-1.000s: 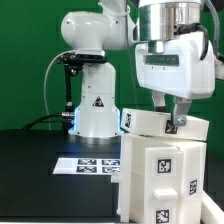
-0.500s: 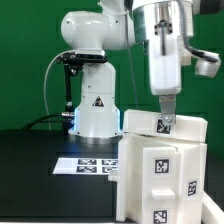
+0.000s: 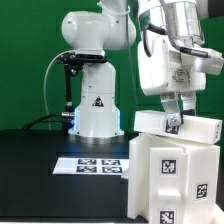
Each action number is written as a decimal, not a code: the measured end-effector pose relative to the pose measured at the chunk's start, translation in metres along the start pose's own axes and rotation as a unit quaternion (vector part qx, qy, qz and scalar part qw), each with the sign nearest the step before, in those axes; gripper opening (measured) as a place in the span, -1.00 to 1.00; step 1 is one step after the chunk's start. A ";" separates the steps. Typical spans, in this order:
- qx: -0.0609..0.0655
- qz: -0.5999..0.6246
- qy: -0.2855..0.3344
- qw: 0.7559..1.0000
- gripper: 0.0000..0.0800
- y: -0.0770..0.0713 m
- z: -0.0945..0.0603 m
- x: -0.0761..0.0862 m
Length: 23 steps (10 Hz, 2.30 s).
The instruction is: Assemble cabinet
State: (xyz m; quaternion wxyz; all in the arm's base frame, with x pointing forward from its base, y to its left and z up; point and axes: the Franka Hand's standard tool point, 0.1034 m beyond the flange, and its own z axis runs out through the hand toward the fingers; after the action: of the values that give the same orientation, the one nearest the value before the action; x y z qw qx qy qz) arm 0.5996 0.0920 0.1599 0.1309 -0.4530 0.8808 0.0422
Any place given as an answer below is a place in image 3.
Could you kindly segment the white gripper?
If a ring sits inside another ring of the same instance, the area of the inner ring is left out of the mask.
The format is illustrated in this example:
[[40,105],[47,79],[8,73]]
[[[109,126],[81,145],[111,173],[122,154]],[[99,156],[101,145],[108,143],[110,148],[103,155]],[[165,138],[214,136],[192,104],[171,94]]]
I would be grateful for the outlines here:
[[192,62],[184,65],[181,54],[170,46],[167,37],[145,34],[138,44],[138,69],[143,93],[161,94],[161,104],[170,127],[182,124],[177,93],[184,92],[181,94],[183,114],[196,115],[194,91],[205,89],[206,75],[195,72]]

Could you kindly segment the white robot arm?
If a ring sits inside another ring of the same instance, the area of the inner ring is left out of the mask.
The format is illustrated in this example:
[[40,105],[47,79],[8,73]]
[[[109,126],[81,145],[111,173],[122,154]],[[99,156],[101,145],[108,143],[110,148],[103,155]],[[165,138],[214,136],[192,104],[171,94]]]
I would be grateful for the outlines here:
[[196,93],[208,73],[224,66],[221,53],[204,48],[200,21],[224,7],[216,0],[100,0],[99,13],[75,11],[62,22],[72,50],[65,54],[69,75],[83,73],[81,102],[69,134],[87,142],[120,139],[120,112],[115,106],[115,68],[107,50],[128,49],[141,35],[137,60],[145,95],[158,95],[165,127],[178,131],[196,114]]

